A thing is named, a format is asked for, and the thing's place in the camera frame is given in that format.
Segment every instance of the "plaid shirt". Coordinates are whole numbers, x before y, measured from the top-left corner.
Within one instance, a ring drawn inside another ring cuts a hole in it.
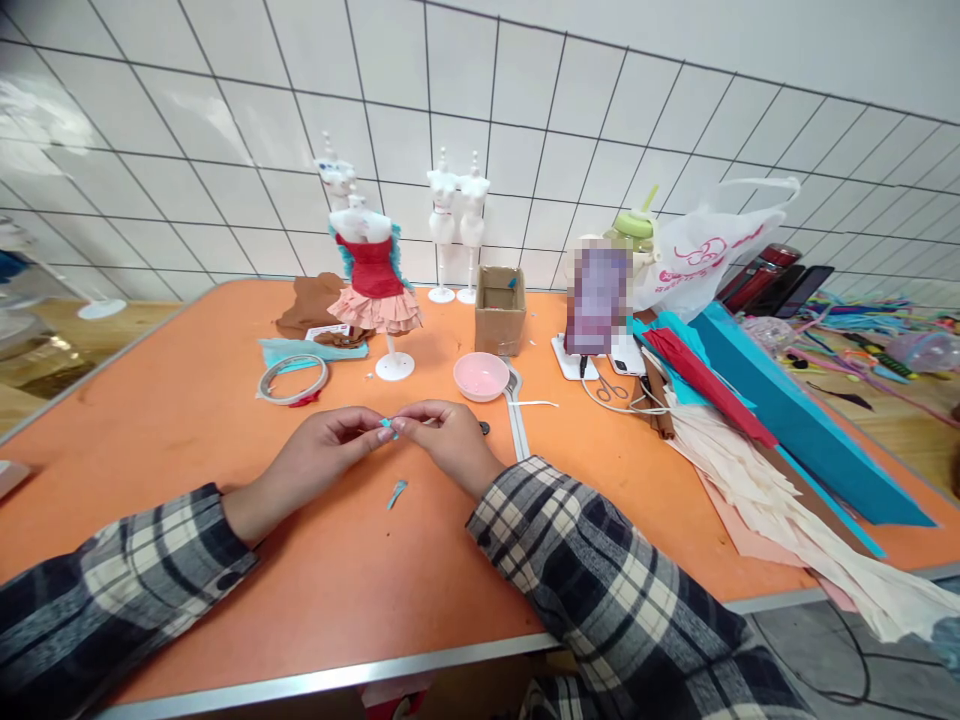
[[[531,684],[521,717],[813,717],[743,618],[542,459],[504,472],[467,527],[577,660]],[[255,563],[207,485],[23,573],[0,588],[4,708],[79,714]]]

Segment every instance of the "human hand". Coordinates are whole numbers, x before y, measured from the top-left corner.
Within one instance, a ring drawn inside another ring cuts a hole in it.
[[[354,463],[389,442],[393,430],[381,426],[382,419],[370,408],[345,407],[304,420],[257,480],[223,497],[224,515],[237,537],[252,547]]]
[[[435,425],[424,425],[433,418]],[[401,408],[391,426],[426,450],[437,467],[480,501],[506,466],[487,447],[470,408],[445,400],[424,400]]]

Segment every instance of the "finger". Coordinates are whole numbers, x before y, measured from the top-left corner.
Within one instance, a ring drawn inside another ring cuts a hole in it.
[[[390,427],[404,437],[410,438],[422,448],[429,448],[431,442],[439,432],[437,428],[424,425],[418,420],[408,417],[395,417]]]
[[[455,407],[456,403],[447,400],[421,400],[418,403],[400,408],[394,417],[408,417],[414,420],[436,418],[443,421],[450,416]]]
[[[348,465],[353,465],[378,447],[390,442],[392,437],[393,430],[390,428],[381,427],[379,430],[367,430],[360,437],[340,446],[341,457],[347,461]]]
[[[323,413],[327,426],[338,437],[351,430],[375,430],[380,427],[383,415],[362,405],[352,405]]]

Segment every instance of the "pink bowl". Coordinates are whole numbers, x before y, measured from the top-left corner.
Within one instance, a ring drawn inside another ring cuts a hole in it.
[[[469,353],[453,366],[453,379],[467,400],[490,402],[507,386],[510,371],[496,355]]]

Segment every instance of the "cardboard box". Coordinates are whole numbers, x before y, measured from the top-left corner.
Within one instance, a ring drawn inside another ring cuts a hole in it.
[[[477,275],[476,316],[474,350],[491,355],[519,355],[523,321],[527,317],[523,270],[481,265]]]

